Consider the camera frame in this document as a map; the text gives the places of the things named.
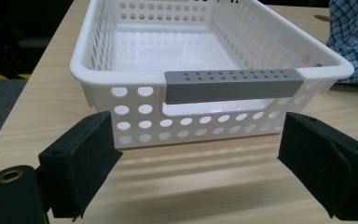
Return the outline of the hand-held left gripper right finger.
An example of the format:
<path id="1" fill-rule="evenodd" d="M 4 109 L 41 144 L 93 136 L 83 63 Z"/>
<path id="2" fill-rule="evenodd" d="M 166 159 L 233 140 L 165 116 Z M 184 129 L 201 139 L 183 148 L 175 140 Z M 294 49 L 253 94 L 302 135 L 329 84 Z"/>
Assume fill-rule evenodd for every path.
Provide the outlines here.
<path id="1" fill-rule="evenodd" d="M 358 221 L 358 141 L 326 123 L 288 112 L 278 159 L 330 217 Z"/>

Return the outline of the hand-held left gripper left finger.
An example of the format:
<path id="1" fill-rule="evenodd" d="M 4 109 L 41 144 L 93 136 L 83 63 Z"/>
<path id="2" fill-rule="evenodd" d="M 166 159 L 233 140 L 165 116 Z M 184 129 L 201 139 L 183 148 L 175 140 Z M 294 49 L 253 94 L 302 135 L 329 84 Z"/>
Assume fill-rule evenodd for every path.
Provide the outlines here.
<path id="1" fill-rule="evenodd" d="M 83 118 L 42 151 L 37 173 L 53 216 L 82 217 L 121 156 L 107 111 Z"/>

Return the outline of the blue checked cloth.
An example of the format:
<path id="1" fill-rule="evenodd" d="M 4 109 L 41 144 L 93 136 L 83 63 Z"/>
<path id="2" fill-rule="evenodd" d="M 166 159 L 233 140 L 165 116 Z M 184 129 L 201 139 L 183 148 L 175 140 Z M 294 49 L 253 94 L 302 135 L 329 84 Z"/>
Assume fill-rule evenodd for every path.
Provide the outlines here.
<path id="1" fill-rule="evenodd" d="M 348 60 L 354 72 L 338 83 L 358 85 L 358 0 L 330 0 L 327 46 Z"/>

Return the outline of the white perforated plastic basket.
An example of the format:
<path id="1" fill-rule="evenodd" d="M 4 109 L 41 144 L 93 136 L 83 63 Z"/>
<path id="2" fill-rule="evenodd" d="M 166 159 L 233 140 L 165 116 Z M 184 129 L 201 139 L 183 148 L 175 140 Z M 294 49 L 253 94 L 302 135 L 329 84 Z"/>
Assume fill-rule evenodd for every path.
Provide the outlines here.
<path id="1" fill-rule="evenodd" d="M 125 148 L 277 133 L 353 68 L 258 0 L 90 0 L 70 70 Z"/>

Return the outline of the black stand with striped base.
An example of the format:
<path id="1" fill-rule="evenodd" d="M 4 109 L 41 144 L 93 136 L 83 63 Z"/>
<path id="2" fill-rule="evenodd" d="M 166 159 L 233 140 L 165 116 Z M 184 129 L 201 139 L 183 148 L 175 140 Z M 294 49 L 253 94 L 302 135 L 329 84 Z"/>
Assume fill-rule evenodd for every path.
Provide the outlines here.
<path id="1" fill-rule="evenodd" d="M 11 33 L 13 42 L 0 39 L 0 80 L 29 79 L 43 56 L 51 36 Z"/>

